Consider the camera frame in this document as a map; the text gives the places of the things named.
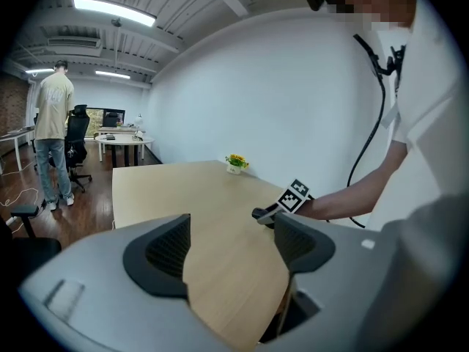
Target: shoe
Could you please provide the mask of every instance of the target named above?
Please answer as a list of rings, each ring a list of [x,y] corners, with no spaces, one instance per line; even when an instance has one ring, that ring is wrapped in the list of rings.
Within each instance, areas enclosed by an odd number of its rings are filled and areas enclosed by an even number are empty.
[[[54,211],[57,209],[57,202],[56,201],[53,201],[53,202],[47,202],[47,209],[49,211]]]
[[[73,205],[73,203],[75,202],[74,201],[75,197],[73,196],[73,194],[67,198],[67,206],[71,206]]]

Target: blue jeans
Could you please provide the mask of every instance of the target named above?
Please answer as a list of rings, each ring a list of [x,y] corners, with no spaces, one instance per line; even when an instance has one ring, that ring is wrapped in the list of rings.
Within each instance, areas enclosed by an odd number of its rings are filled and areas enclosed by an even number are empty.
[[[68,178],[67,165],[65,164],[65,151],[63,139],[39,139],[36,142],[37,169],[39,179],[43,188],[46,202],[57,202],[56,192],[52,187],[51,176],[49,175],[49,152],[52,154],[53,162],[56,165],[57,180],[59,181],[60,192],[64,199],[72,196],[72,186]]]

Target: ceiling light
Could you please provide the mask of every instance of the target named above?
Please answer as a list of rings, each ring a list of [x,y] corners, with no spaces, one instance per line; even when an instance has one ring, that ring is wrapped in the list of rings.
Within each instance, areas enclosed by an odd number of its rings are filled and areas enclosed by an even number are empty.
[[[26,73],[31,74],[31,73],[47,73],[47,72],[53,72],[52,68],[47,68],[47,69],[31,69],[31,70],[25,70]]]
[[[130,79],[130,76],[126,76],[125,74],[101,72],[100,70],[96,70],[96,74],[99,74],[101,76],[110,76],[110,77],[119,77],[119,78]]]
[[[129,8],[122,7],[99,0],[73,0],[76,9],[94,10],[96,12],[108,13],[118,17],[127,18],[132,21],[142,23],[146,26],[152,26],[155,18],[151,15],[137,12]]]

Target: ceiling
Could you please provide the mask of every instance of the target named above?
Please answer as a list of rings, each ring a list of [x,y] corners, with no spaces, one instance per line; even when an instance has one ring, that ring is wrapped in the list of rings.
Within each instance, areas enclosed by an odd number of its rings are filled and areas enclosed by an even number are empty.
[[[77,10],[73,0],[41,0],[18,33],[7,64],[24,77],[26,69],[67,59],[71,77],[98,78],[95,70],[117,69],[130,76],[126,82],[149,87],[171,60],[213,32],[252,15],[306,6],[305,0],[106,1],[147,12],[156,22],[149,28],[123,18],[118,29],[111,24],[116,17]]]

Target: white flower pot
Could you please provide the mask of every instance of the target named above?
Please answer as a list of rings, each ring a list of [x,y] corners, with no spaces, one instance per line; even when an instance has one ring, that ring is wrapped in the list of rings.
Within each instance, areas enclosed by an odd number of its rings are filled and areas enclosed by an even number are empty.
[[[232,173],[233,175],[239,175],[241,173],[241,167],[233,166],[232,164],[228,163],[226,171]]]

